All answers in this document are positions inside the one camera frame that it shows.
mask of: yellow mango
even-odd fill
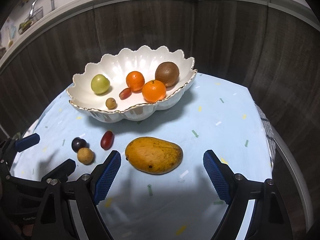
[[[137,170],[164,174],[181,163],[183,152],[175,143],[154,137],[139,137],[127,145],[125,156]]]

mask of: round table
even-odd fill
[[[133,122],[102,123],[77,112],[63,91],[47,107],[34,132],[40,143],[17,154],[11,173],[20,178],[42,176],[71,158],[76,180],[103,163],[111,150],[121,153],[121,167],[98,210],[115,240],[211,239],[227,205],[221,201],[203,167],[212,149],[234,173],[249,180],[271,178],[269,148],[259,113],[247,88],[198,73],[191,88],[172,108]],[[112,149],[100,147],[102,135],[115,134]],[[91,165],[81,164],[71,149],[75,137],[86,139],[95,153]],[[182,163],[164,175],[134,169],[125,159],[130,141],[152,136],[178,144]],[[249,201],[237,239],[244,239],[254,201]]]

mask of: metal screw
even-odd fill
[[[273,185],[273,184],[274,184],[273,179],[267,179],[267,183],[268,183],[269,185]]]
[[[57,179],[53,179],[50,181],[50,184],[51,185],[56,185],[58,183],[58,180]]]
[[[82,179],[82,180],[87,180],[87,179],[89,179],[89,178],[90,178],[90,174],[88,174],[88,173],[83,174],[83,175],[81,176],[81,179]]]
[[[244,176],[243,176],[242,174],[240,174],[240,173],[236,173],[236,174],[235,174],[235,178],[236,178],[237,180],[243,180]]]

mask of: faucet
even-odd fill
[[[33,11],[35,8],[36,1],[38,1],[38,0],[35,0],[31,5],[31,10],[30,10],[29,17],[28,17],[29,19],[31,19],[33,17]],[[51,0],[51,11],[53,11],[53,10],[54,10],[54,0]]]

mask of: orange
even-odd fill
[[[132,92],[140,91],[144,85],[144,77],[139,71],[130,72],[125,78],[125,81]]]
[[[151,103],[164,99],[166,92],[167,90],[165,85],[159,80],[151,80],[142,88],[142,95],[144,99]]]

